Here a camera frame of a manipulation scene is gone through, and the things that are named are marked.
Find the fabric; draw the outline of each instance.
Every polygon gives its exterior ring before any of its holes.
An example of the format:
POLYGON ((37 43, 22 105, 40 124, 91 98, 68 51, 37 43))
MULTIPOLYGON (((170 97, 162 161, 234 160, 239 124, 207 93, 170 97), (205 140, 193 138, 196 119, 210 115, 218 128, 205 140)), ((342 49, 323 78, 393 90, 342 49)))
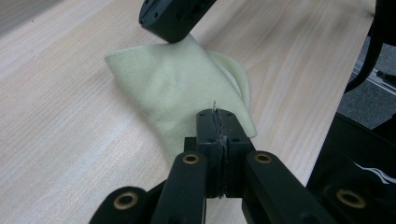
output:
POLYGON ((256 135, 244 68, 203 50, 190 35, 176 44, 121 49, 105 60, 160 137, 169 162, 183 151, 184 138, 196 135, 195 115, 214 102, 237 116, 247 136, 256 135))

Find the gray floor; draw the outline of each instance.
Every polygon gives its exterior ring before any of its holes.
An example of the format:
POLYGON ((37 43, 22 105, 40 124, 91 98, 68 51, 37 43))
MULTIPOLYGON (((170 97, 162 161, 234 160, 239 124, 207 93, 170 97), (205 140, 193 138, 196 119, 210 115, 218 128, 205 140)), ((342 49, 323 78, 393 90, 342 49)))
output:
MULTIPOLYGON (((369 40, 368 37, 361 50, 361 61, 364 61, 369 40)), ((396 75, 396 47, 384 45, 375 68, 396 75)), ((355 90, 344 94, 337 112, 373 129, 396 114, 396 95, 365 81, 355 90)))

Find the wood grain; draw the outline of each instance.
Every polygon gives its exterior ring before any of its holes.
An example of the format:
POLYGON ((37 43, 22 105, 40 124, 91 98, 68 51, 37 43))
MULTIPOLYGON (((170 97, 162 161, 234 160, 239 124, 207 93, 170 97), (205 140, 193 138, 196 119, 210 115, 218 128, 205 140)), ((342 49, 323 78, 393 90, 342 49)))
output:
MULTIPOLYGON (((87 223, 109 192, 169 171, 153 131, 103 60, 162 43, 141 1, 2 1, 0 223, 87 223)), ((369 30, 370 0, 218 0, 192 34, 246 69, 255 147, 306 184, 369 30)), ((209 200, 207 223, 244 223, 209 200)))

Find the light green cloth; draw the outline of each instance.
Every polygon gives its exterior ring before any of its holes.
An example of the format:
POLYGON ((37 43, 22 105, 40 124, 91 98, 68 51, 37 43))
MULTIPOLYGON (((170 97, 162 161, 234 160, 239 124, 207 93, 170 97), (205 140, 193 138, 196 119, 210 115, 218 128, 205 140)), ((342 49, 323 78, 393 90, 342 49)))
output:
POLYGON ((160 137, 169 162, 196 135, 195 115, 216 107, 235 113, 245 133, 256 135, 248 112, 248 78, 234 59, 203 50, 192 36, 176 44, 122 49, 105 57, 128 97, 160 137))

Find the wooden table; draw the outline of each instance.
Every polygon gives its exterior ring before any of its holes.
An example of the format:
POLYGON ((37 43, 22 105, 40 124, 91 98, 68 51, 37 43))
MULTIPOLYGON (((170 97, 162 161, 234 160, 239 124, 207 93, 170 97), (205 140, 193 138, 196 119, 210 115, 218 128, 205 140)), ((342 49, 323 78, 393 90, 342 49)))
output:
MULTIPOLYGON (((167 177, 158 140, 103 60, 162 43, 142 1, 0 3, 0 223, 87 223, 122 186, 167 177)), ((369 0, 219 0, 192 34, 247 69, 258 150, 306 184, 373 19, 369 0)), ((207 223, 244 223, 208 200, 207 223)))

